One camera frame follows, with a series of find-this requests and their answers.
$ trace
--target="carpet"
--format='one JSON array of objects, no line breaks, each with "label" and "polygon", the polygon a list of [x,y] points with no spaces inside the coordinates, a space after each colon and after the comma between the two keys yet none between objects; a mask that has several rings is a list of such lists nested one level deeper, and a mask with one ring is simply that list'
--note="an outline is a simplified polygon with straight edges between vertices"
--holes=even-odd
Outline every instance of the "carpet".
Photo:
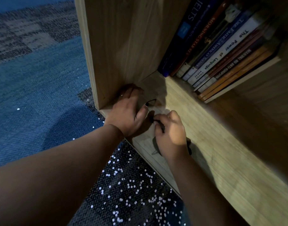
[{"label": "carpet", "polygon": [[[0,166],[81,137],[103,121],[74,2],[0,0]],[[189,223],[182,200],[123,141],[69,225]]]}]

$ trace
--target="person's left hand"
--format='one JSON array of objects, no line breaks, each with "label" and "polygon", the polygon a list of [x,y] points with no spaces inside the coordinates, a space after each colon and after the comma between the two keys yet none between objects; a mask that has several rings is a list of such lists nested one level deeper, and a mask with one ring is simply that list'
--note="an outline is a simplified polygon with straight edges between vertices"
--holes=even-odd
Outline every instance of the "person's left hand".
[{"label": "person's left hand", "polygon": [[125,92],[121,93],[119,100],[114,104],[113,109],[105,119],[104,125],[111,124],[116,126],[123,133],[124,137],[128,137],[136,132],[142,125],[148,113],[148,107],[143,105],[136,113],[139,94],[143,90],[135,85],[129,87]]}]

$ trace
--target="forearm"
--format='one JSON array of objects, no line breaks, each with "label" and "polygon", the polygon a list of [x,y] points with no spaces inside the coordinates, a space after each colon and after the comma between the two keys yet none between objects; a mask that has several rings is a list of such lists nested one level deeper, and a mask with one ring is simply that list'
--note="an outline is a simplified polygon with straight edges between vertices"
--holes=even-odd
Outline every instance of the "forearm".
[{"label": "forearm", "polygon": [[193,225],[248,225],[191,156],[168,164]]},{"label": "forearm", "polygon": [[106,125],[0,167],[0,225],[67,224],[122,139]]}]

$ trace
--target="light blue label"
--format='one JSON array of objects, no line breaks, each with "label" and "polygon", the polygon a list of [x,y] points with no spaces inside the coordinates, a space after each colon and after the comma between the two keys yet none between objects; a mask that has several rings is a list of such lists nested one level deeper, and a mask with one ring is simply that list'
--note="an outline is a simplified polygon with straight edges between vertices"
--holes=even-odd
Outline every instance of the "light blue label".
[{"label": "light blue label", "polygon": [[183,39],[185,37],[185,35],[187,34],[187,32],[189,31],[190,27],[191,27],[190,24],[183,22],[177,35]]}]

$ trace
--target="blue book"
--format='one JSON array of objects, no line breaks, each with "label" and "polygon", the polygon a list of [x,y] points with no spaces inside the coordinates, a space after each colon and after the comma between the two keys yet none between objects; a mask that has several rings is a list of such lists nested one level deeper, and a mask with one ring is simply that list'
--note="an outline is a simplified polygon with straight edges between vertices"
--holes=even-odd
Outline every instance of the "blue book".
[{"label": "blue book", "polygon": [[189,34],[191,33],[191,29],[198,22],[208,3],[209,0],[192,0],[189,4],[189,7],[184,14],[178,30],[170,42],[170,45],[157,69],[161,74],[163,74],[163,69],[165,68],[170,57],[182,46],[184,41],[188,38]]},{"label": "blue book", "polygon": [[[220,36],[218,36],[209,49],[200,58],[198,58],[198,61],[193,65],[194,69],[198,70],[215,52],[217,52],[217,50],[247,22],[247,20],[258,10],[258,8],[259,6],[256,5],[249,10],[240,13],[235,20],[229,24],[227,29],[222,32]],[[190,77],[191,75],[189,76],[189,74],[186,73],[183,80],[187,81]]]},{"label": "blue book", "polygon": [[200,15],[200,18],[197,18],[198,21],[191,29],[189,35],[185,37],[180,47],[176,48],[175,52],[171,54],[166,65],[163,66],[162,68],[163,76],[167,77],[171,73],[171,71],[175,68],[175,66],[180,61],[180,58],[184,56],[186,51],[189,49],[195,38],[201,32],[205,24],[217,10],[222,1],[223,0],[210,0],[208,3],[207,2],[205,3],[205,5],[202,7],[204,11]]}]

